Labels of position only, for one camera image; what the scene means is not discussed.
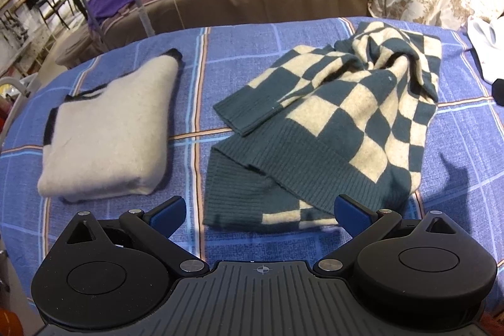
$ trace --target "sweater sleeve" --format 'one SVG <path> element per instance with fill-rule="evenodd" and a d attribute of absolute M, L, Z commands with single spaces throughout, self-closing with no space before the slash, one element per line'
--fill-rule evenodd
<path fill-rule="evenodd" d="M 214 109 L 233 131 L 246 136 L 289 104 L 313 92 L 342 67 L 344 55 L 330 46 L 297 46 Z"/>

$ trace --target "orange object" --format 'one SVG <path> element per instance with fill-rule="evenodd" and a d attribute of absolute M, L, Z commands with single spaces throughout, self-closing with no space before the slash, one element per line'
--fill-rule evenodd
<path fill-rule="evenodd" d="M 0 334 L 3 336 L 24 336 L 23 327 L 16 313 L 0 308 Z"/>
<path fill-rule="evenodd" d="M 504 326 L 486 312 L 483 313 L 479 324 L 490 336 L 504 336 Z"/>

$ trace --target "brown bed skirt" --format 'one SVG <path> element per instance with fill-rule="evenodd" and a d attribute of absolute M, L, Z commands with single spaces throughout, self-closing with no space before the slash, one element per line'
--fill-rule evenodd
<path fill-rule="evenodd" d="M 157 34 L 192 27 L 367 16 L 368 0 L 159 0 L 146 6 Z M 138 13 L 107 21 L 106 42 L 120 48 L 146 37 Z"/>

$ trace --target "crosshair marking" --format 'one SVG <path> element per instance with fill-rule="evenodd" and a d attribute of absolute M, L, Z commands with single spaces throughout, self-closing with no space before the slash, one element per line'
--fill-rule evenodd
<path fill-rule="evenodd" d="M 257 268 L 256 271 L 259 272 L 261 275 L 264 275 L 265 273 L 271 271 L 271 269 L 269 269 L 267 266 L 262 265 L 259 268 Z"/>

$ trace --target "blue plaid bedsheet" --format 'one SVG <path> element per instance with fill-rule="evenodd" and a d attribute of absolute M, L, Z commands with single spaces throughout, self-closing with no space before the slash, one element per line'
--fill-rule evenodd
<path fill-rule="evenodd" d="M 220 259 L 305 259 L 312 264 L 347 241 L 348 235 L 339 227 L 276 235 L 209 229 L 202 225 L 203 190 L 210 147 L 230 135 L 212 106 L 292 47 L 334 43 L 349 37 L 359 22 L 369 20 L 338 18 L 165 33 L 84 63 L 40 90 L 12 125 L 0 155 L 0 231 L 28 298 L 37 267 L 72 216 L 84 209 L 109 219 L 127 209 L 151 209 L 172 195 L 182 195 L 187 221 L 172 239 L 210 264 Z M 420 218 L 431 209 L 442 210 L 493 255 L 500 268 L 488 309 L 496 310 L 504 300 L 504 111 L 481 81 L 465 35 L 388 22 L 436 35 L 443 43 L 440 104 L 428 130 L 422 183 L 405 216 Z M 40 197 L 41 145 L 51 108 L 60 105 L 65 95 L 109 82 L 172 47 L 183 53 L 185 65 L 172 110 L 169 182 L 149 196 L 77 204 Z"/>

